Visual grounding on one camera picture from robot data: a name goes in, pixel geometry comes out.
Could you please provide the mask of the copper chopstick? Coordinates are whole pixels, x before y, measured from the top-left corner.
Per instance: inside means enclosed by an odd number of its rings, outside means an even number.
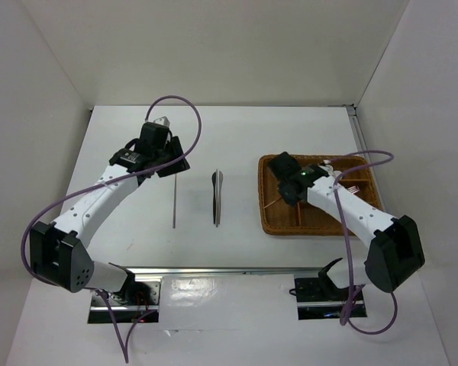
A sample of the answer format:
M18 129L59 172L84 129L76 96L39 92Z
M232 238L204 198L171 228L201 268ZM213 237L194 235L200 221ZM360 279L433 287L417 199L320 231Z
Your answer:
M267 208L273 206L274 204L276 204L276 203L278 203L278 202L280 202L280 201L283 201L282 197L279 197L279 198L275 199L274 201L269 202L268 204L266 204L266 205L263 207L263 209L265 210L265 209L267 209Z

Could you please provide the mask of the steel fork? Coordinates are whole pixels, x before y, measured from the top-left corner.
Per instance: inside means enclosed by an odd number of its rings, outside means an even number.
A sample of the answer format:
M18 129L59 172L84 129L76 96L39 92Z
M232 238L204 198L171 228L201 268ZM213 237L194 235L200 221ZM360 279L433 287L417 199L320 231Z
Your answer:
M352 194L356 194L360 191L360 188L354 185L354 186L348 187L347 190Z

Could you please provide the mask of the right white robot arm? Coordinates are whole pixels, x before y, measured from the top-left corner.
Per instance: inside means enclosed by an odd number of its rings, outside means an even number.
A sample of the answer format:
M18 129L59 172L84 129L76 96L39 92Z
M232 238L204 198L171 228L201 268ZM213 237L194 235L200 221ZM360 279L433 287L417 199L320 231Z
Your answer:
M301 165L283 152L270 159L269 170L278 182L278 192L286 204L294 207L303 201L346 225L347 232L359 238L367 248L363 263L338 258L318 273L321 296L334 299L344 289L372 284L385 293L393 293L425 263L416 222L382 212L348 191L339 180L331 161Z

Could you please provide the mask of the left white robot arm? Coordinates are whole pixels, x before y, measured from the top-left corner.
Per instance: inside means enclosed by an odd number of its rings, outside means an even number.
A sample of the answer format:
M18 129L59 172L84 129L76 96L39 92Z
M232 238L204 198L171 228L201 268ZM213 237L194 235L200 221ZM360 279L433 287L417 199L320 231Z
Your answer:
M149 287L137 282L132 271L92 260L87 248L116 207L153 175L153 168L161 178L189 169L182 155L167 117L144 123L140 136L109 159L97 189L83 195L52 223L32 226L32 272L72 293L85 288L108 292L119 304L133 302L138 293L149 295Z

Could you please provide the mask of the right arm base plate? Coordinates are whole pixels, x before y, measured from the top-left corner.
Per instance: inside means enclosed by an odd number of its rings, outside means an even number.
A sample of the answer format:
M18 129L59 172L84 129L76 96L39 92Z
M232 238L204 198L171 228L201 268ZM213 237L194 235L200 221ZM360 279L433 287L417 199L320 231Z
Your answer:
M289 294L295 297L299 320L339 319L348 289L324 289L318 278L295 278Z

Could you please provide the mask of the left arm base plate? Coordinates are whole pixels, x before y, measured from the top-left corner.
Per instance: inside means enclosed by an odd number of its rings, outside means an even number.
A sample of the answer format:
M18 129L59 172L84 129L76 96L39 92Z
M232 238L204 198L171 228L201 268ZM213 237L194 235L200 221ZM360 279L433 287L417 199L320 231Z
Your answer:
M120 293L104 291L114 319L120 324L158 323L160 318L160 281L137 282L134 292L127 297ZM88 324L112 324L111 315L103 298L92 294Z

